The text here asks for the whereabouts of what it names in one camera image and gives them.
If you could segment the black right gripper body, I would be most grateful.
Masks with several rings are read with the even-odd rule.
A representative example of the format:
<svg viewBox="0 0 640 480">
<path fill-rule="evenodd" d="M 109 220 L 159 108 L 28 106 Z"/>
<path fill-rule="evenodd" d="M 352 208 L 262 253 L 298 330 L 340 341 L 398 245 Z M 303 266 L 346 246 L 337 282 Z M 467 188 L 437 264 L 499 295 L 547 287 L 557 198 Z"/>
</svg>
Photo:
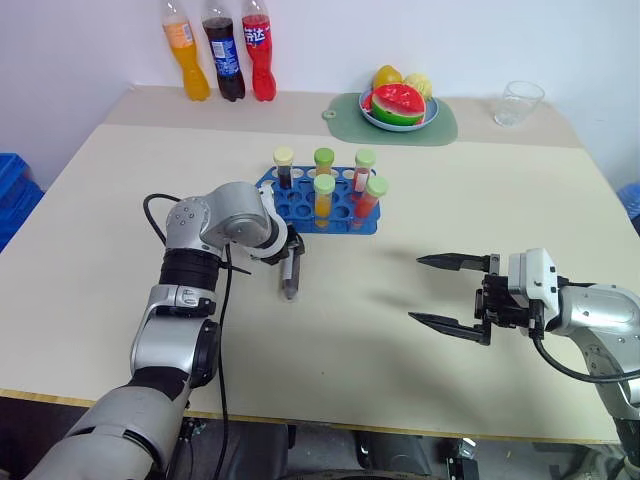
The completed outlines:
<svg viewBox="0 0 640 480">
<path fill-rule="evenodd" d="M 529 307 L 520 306 L 512 298 L 507 277 L 488 274 L 475 293 L 474 318 L 485 330 L 490 330 L 492 325 L 528 328 Z"/>
</svg>

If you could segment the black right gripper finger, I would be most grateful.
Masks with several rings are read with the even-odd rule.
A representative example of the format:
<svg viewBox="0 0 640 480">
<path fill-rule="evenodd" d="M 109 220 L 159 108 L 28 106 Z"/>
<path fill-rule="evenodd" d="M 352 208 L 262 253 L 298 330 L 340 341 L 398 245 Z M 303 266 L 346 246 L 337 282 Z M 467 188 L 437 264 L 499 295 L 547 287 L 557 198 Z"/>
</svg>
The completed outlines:
<svg viewBox="0 0 640 480">
<path fill-rule="evenodd" d="M 473 327 L 464 326 L 456 319 L 426 313 L 409 312 L 408 315 L 420 324 L 441 334 L 469 340 L 483 346 L 490 344 L 491 327 L 482 324 L 476 324 Z"/>
<path fill-rule="evenodd" d="M 420 264 L 450 271 L 473 270 L 489 275 L 498 275 L 500 272 L 500 256 L 489 254 L 483 256 L 461 253 L 444 253 L 425 255 L 416 259 Z"/>
</svg>

